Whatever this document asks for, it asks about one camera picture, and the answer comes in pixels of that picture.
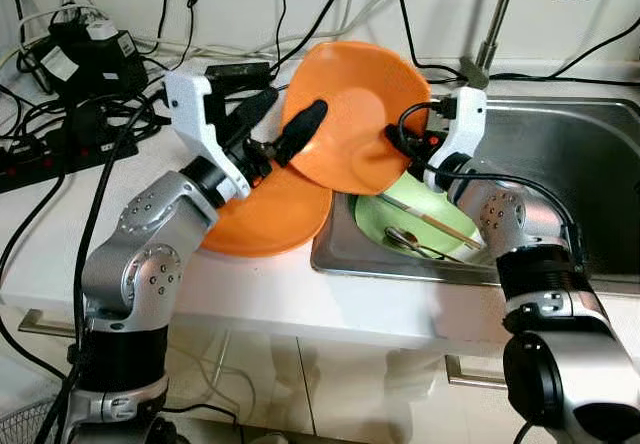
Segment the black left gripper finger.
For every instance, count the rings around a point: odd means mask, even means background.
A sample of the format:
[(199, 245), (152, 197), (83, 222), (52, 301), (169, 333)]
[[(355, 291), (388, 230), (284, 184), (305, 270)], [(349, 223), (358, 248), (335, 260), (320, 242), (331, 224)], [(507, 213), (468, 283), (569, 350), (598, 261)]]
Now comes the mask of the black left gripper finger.
[(234, 107), (227, 116), (227, 143), (236, 144), (250, 138), (252, 129), (269, 114), (278, 97), (278, 89), (268, 87)]
[(289, 161), (315, 137), (326, 114), (328, 114), (328, 104), (324, 100), (315, 100), (306, 109), (297, 112), (284, 125), (282, 133), (274, 141), (274, 161), (276, 164), (288, 165)]

